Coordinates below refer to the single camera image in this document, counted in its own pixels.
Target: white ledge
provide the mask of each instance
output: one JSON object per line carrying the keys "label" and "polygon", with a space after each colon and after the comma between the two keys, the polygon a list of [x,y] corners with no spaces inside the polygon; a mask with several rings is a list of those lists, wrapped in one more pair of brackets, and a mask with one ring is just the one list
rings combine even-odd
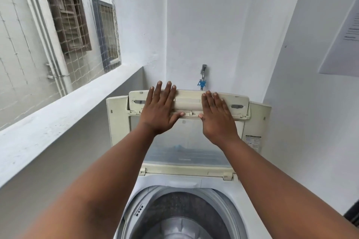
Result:
{"label": "white ledge", "polygon": [[0,131],[0,188],[141,67],[123,64]]}

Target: warning label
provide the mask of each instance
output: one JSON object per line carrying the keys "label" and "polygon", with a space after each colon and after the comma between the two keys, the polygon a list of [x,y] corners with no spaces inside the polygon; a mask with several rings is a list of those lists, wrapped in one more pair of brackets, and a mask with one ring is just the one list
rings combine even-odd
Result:
{"label": "warning label", "polygon": [[247,145],[249,145],[251,148],[258,152],[259,148],[261,147],[261,139],[262,137],[260,136],[246,135],[245,142],[247,143]]}

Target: transparent lid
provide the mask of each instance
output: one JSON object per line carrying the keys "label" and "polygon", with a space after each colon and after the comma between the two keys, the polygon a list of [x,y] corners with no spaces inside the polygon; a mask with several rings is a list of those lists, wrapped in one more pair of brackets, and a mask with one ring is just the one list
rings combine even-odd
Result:
{"label": "transparent lid", "polygon": [[[139,122],[131,116],[131,128]],[[236,121],[237,128],[243,122]],[[213,145],[202,132],[200,119],[179,119],[172,129],[155,137],[145,163],[230,167],[224,153]]]}

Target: washing machine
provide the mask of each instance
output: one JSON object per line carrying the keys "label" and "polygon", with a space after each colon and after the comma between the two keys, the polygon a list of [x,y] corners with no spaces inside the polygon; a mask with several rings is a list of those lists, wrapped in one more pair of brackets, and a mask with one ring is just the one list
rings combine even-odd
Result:
{"label": "washing machine", "polygon": [[[148,91],[107,99],[112,145],[139,122]],[[178,90],[172,129],[155,137],[115,239],[271,238],[224,153],[202,133],[201,91]],[[271,107],[219,93],[239,136],[260,153]]]}

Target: netting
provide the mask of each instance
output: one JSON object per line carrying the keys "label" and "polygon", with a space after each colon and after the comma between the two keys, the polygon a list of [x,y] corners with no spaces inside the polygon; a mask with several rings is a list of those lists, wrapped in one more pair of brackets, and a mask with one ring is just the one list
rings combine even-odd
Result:
{"label": "netting", "polygon": [[114,0],[47,1],[65,74],[49,61],[27,0],[0,0],[0,130],[121,64]]}

